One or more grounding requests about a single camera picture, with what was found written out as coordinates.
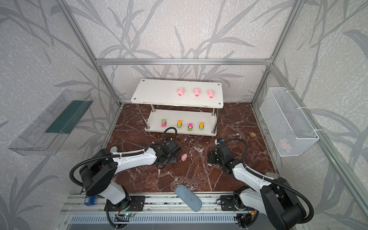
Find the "pink pig toy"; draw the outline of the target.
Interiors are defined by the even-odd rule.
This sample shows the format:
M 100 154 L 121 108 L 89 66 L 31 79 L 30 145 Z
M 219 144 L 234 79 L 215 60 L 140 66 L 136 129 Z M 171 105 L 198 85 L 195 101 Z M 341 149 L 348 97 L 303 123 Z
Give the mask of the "pink pig toy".
M 208 91 L 208 97 L 209 97 L 210 99 L 214 98 L 214 92 L 213 92 L 212 90 L 209 90 L 209 91 Z
M 198 88 L 194 89 L 194 96 L 199 97 L 200 96 L 200 90 Z
M 185 161 L 187 159 L 188 155 L 187 153 L 183 154 L 182 157 L 181 157 L 181 161 Z
M 184 95 L 184 93 L 185 93 L 184 88 L 179 88 L 179 89 L 177 90 L 177 93 L 178 93 L 178 95 L 179 95 L 179 96 L 183 96 L 183 95 Z

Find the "orange mixer truck toy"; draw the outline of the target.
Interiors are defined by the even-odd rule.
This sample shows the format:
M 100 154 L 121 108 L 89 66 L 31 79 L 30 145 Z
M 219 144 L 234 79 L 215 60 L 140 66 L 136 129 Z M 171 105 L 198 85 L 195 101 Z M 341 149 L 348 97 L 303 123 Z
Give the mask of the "orange mixer truck toy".
M 178 120 L 177 128 L 182 128 L 182 125 L 183 125 L 182 120 Z

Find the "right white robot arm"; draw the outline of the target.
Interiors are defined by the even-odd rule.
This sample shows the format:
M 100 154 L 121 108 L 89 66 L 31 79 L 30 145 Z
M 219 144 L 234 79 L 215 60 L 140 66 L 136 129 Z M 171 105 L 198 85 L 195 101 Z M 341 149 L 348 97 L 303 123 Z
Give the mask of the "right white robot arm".
M 302 193 L 291 188 L 282 177 L 273 179 L 252 169 L 245 162 L 245 154 L 242 160 L 234 158 L 227 144 L 222 138 L 216 139 L 209 161 L 247 185 L 234 193 L 238 209 L 250 207 L 263 213 L 277 230 L 289 230 L 312 220 L 314 208 Z

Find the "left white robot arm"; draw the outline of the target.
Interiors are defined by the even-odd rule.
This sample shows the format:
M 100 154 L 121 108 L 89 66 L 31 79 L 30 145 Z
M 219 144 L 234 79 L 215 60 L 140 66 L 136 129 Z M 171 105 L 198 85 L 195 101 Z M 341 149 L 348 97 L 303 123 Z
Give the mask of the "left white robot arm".
M 156 165 L 162 169 L 175 163 L 181 147 L 175 141 L 177 129 L 169 127 L 164 131 L 173 130 L 174 137 L 163 138 L 161 143 L 152 143 L 144 149 L 130 152 L 111 152 L 101 149 L 91 159 L 76 164 L 70 170 L 71 181 L 84 188 L 87 196 L 101 196 L 106 199 L 106 206 L 112 205 L 124 210 L 132 204 L 132 200 L 122 185 L 114 181 L 114 176 L 124 170 L 144 165 Z

